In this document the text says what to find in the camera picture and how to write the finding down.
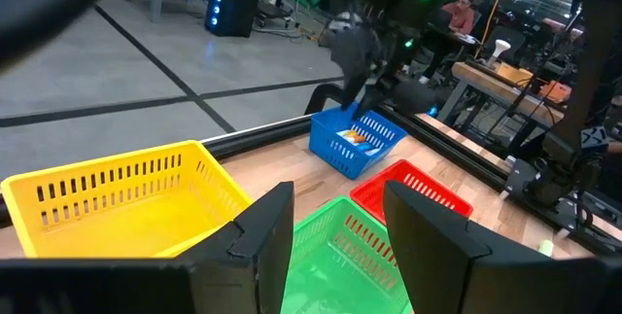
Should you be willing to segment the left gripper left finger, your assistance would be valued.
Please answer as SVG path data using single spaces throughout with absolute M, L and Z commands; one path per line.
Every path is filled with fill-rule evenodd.
M 281 182 L 181 255 L 196 314 L 280 314 L 294 233 L 294 183 Z

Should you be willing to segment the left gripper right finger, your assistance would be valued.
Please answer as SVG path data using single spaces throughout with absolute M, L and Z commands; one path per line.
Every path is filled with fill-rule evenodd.
M 545 256 L 397 181 L 384 188 L 390 243 L 415 314 L 547 314 Z

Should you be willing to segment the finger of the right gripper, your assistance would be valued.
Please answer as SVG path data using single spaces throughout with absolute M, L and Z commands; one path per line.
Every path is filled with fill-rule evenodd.
M 392 84 L 387 80 L 379 80 L 374 84 L 365 85 L 363 90 L 363 98 L 357 108 L 358 118 L 387 100 L 391 96 Z
M 347 110 L 354 102 L 356 96 L 363 87 L 363 77 L 356 76 L 344 79 L 344 87 L 341 96 L 341 109 Z

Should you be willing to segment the black arched clamp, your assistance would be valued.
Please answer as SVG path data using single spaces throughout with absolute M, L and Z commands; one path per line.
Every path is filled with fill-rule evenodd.
M 307 104 L 304 114 L 311 115 L 324 110 L 329 99 L 334 100 L 338 104 L 342 103 L 344 91 L 341 87 L 333 84 L 318 85 Z

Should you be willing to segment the blue plastic basket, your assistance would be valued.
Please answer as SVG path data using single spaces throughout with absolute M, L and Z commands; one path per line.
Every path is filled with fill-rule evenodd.
M 374 111 L 354 119 L 358 103 L 347 110 L 334 107 L 311 117 L 309 149 L 349 179 L 357 179 L 368 168 L 382 160 L 406 136 L 406 132 Z M 368 156 L 345 138 L 350 131 L 365 137 L 379 151 Z

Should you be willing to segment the green plastic basket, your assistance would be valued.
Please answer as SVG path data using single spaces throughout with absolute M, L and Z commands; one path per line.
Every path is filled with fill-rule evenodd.
M 408 314 L 386 228 L 339 196 L 294 227 L 281 314 Z

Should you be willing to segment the red plastic basket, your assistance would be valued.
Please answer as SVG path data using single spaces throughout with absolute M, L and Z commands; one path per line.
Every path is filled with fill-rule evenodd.
M 401 182 L 464 217 L 469 218 L 472 214 L 473 207 L 468 202 L 409 161 L 401 159 L 350 192 L 350 197 L 383 225 L 386 223 L 383 207 L 384 186 L 388 181 Z

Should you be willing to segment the person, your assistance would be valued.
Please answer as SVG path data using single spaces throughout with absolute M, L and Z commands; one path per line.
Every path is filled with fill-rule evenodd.
M 456 0 L 444 4 L 441 9 L 451 15 L 449 28 L 464 35 L 469 35 L 475 21 L 475 11 L 471 4 L 474 0 Z

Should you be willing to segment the wooden background table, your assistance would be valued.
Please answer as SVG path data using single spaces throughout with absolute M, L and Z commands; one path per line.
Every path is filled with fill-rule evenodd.
M 451 114 L 457 109 L 461 98 L 470 88 L 499 101 L 504 107 L 509 107 L 519 96 L 520 90 L 511 87 L 496 77 L 486 74 L 477 68 L 471 67 L 464 62 L 457 62 L 452 67 L 452 76 L 458 80 L 458 84 L 451 92 L 449 98 L 439 110 L 437 119 L 450 125 Z M 560 121 L 564 113 L 547 105 L 543 100 L 534 96 L 526 95 L 517 105 L 516 112 L 531 117 L 542 126 L 552 125 Z

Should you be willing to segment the black computer tower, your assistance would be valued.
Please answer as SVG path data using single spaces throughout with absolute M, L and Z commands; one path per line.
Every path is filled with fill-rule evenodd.
M 218 37 L 249 38 L 259 0 L 208 0 L 205 28 Z

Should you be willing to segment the white bulb table lamp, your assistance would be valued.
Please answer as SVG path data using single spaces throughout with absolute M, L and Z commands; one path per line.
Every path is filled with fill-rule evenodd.
M 511 49 L 511 45 L 506 42 L 505 40 L 502 39 L 497 39 L 495 41 L 495 48 L 493 50 L 492 55 L 489 57 L 488 61 L 487 61 L 487 66 L 489 68 L 492 68 L 495 64 L 495 62 L 497 61 L 497 59 L 499 58 L 499 56 L 503 53 L 506 52 L 508 50 Z

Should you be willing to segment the yellow plastic basket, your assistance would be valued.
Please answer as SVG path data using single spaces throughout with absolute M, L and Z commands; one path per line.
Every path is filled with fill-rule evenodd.
M 173 258 L 253 202 L 195 140 L 14 175 L 0 189 L 28 258 Z

